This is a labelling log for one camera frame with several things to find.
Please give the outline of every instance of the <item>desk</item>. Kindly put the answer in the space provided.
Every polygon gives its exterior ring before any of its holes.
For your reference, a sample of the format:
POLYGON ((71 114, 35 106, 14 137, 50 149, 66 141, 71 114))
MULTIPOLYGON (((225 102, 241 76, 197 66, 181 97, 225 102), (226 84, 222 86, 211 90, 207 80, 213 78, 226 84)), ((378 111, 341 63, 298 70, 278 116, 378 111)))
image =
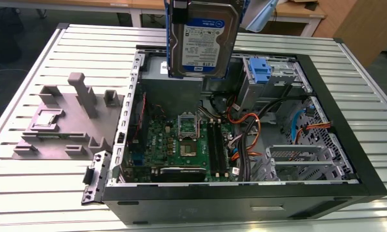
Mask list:
MULTIPOLYGON (((56 29, 0 118, 0 231, 386 232, 387 196, 318 220, 125 225, 106 205, 81 205, 89 160, 12 159, 42 103, 43 85, 71 91, 68 74, 83 72, 95 93, 115 89, 126 94, 138 44, 165 46, 166 30, 89 25, 56 29)), ((234 49, 310 55, 387 188, 387 97, 348 47, 333 39, 241 33, 234 49)))
MULTIPOLYGON (((2 7, 95 11, 130 13, 134 27, 142 27, 142 14, 165 14, 163 0, 0 0, 2 7)), ((305 5, 296 2, 286 2, 277 6, 277 21, 306 23, 301 36, 310 37, 326 13, 317 7, 316 11, 305 8, 305 5)))

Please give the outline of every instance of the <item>blue drive bay latch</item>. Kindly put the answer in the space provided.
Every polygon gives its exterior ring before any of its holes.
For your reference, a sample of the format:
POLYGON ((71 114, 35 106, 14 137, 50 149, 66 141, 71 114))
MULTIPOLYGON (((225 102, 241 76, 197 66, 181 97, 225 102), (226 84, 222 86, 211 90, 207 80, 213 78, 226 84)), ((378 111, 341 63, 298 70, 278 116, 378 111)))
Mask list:
POLYGON ((250 69, 255 77, 255 83, 266 84, 271 77, 271 67, 263 58, 250 58, 250 69))

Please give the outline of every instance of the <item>ram slot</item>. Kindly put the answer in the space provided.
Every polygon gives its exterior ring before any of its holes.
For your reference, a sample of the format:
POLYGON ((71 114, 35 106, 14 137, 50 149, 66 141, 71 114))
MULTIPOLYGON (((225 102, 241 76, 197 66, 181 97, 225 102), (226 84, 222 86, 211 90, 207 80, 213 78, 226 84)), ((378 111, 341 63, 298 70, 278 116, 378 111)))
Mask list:
POLYGON ((218 156, 218 169, 219 173, 227 172, 227 158, 225 154, 225 139, 222 136, 221 122, 214 125, 214 138, 215 138, 215 152, 218 156))
POLYGON ((214 122, 209 123, 207 134, 209 134, 209 154, 210 154, 211 174, 215 175, 218 173, 218 159, 215 153, 214 122))

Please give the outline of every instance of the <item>connector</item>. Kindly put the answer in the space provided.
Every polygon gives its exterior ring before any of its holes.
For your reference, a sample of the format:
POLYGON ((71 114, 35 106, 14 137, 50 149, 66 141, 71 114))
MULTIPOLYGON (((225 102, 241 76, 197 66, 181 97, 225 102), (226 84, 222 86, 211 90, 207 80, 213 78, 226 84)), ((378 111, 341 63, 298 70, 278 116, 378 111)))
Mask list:
POLYGON ((308 117, 314 117, 314 115, 316 115, 316 106, 314 106, 314 105, 310 105, 310 106, 305 109, 305 112, 306 112, 306 116, 308 116, 308 117))

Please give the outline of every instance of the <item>blue label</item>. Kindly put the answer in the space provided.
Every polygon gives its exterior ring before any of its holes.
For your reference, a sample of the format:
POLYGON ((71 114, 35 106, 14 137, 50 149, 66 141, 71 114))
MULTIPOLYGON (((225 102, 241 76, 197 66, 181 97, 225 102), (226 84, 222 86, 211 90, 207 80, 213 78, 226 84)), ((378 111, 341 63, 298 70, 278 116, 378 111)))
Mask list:
POLYGON ((205 27, 205 28, 223 28, 226 22, 223 20, 207 19, 207 18, 193 18, 187 23, 187 26, 205 27))
POLYGON ((211 72, 215 67, 183 65, 183 68, 191 72, 211 72))

